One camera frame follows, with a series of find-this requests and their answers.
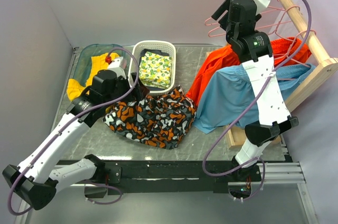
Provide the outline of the camouflage patterned shorts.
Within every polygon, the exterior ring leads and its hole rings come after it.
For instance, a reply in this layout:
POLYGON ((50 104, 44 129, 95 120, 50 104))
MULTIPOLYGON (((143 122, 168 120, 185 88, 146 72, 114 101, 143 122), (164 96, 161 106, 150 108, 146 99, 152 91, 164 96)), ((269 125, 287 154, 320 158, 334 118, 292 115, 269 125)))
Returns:
POLYGON ((197 107, 181 86, 162 96, 111 106, 102 121, 114 133, 137 143, 172 150, 195 120, 197 107))

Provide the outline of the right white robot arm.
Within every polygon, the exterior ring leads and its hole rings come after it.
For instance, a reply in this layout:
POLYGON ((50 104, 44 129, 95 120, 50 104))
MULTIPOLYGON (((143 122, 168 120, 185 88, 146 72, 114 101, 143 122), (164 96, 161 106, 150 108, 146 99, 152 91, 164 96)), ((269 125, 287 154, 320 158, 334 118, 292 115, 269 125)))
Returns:
POLYGON ((260 13, 269 3, 270 0, 225 0, 211 16, 225 30, 226 41, 249 77, 258 106, 259 119, 245 126, 245 143, 233 158, 237 164, 231 168, 231 175, 237 181, 249 176, 249 168, 271 141, 299 124, 283 100, 270 39, 256 30, 260 13))

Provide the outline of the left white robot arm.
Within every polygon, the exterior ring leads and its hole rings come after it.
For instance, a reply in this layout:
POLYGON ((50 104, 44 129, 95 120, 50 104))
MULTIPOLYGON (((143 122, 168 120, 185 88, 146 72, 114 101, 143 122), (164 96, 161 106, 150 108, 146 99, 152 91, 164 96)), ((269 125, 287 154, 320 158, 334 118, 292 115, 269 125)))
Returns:
POLYGON ((81 160, 55 169, 67 148, 85 134, 94 123, 106 114, 112 104, 134 96, 138 74, 132 76, 133 84, 115 69, 101 70, 75 98, 62 119, 41 145, 19 165, 8 165, 3 177, 10 186, 7 206, 11 214, 12 195, 16 194, 29 204, 30 209, 41 210, 61 190, 81 181, 97 183, 108 175, 106 164, 93 154, 81 160))

